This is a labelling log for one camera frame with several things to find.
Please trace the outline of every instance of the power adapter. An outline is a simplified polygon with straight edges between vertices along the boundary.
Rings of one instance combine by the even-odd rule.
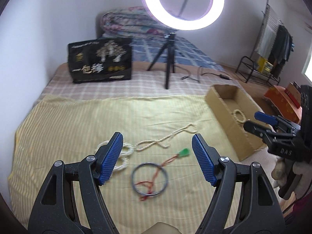
[[[222,78],[222,79],[230,80],[230,78],[229,78],[228,76],[225,76],[225,75],[219,75],[219,76],[220,76],[220,78]]]

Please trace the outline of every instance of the black handheld device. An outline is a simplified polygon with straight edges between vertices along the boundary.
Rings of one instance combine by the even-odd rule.
[[[244,124],[244,129],[260,138],[268,146],[268,152],[285,158],[287,183],[279,190],[279,196],[288,200],[297,187],[301,175],[294,174],[295,162],[312,163],[312,87],[301,86],[302,121],[301,126],[280,116],[256,113],[255,118],[273,126],[275,131],[252,121]]]

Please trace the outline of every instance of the clothes hanging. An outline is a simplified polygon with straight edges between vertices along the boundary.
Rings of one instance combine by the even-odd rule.
[[[285,26],[280,25],[268,61],[274,65],[271,74],[278,78],[285,63],[289,60],[291,51],[294,51],[293,38]]]
[[[271,6],[267,5],[263,26],[255,48],[255,52],[265,59],[270,56],[280,23],[279,16]]]
[[[288,61],[292,44],[292,37],[285,26],[280,25],[271,53],[274,55],[277,63],[282,60]]]

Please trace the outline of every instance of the black tripod leg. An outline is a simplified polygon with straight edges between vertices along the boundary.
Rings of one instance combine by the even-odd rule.
[[[152,69],[152,67],[154,66],[154,64],[157,62],[157,60],[159,59],[159,57],[162,55],[162,53],[165,51],[165,49],[167,48],[167,43],[165,43],[163,45],[163,47],[159,50],[158,54],[156,55],[156,57],[154,58],[153,62],[151,63],[151,65],[149,66],[149,68],[147,69],[147,71],[150,71]]]
[[[169,89],[169,77],[170,77],[170,69],[171,66],[174,70],[174,44],[169,44],[168,45],[168,58],[167,58],[167,71],[166,71],[166,90]]]

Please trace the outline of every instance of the tripod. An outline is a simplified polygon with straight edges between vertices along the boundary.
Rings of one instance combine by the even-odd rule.
[[[184,0],[182,8],[180,9],[180,12],[179,12],[179,15],[177,16],[177,18],[180,18],[180,16],[182,15],[182,13],[183,13],[187,3],[188,3],[188,0]],[[175,35],[176,35],[176,33],[174,33],[174,32],[165,35],[165,39],[167,39],[166,43],[159,50],[159,52],[156,55],[156,57],[154,58],[153,62],[151,63],[151,65],[147,69],[147,71],[150,71],[152,69],[152,67],[154,66],[154,64],[158,61],[159,57],[163,54],[165,49],[168,50],[168,54],[167,54],[167,70],[166,70],[166,83],[165,83],[166,90],[169,89],[169,77],[170,77],[171,67],[172,67],[172,72],[175,73],[175,70],[174,70],[174,61],[175,61],[175,59],[174,59],[174,56],[175,56],[174,38],[175,38]]]

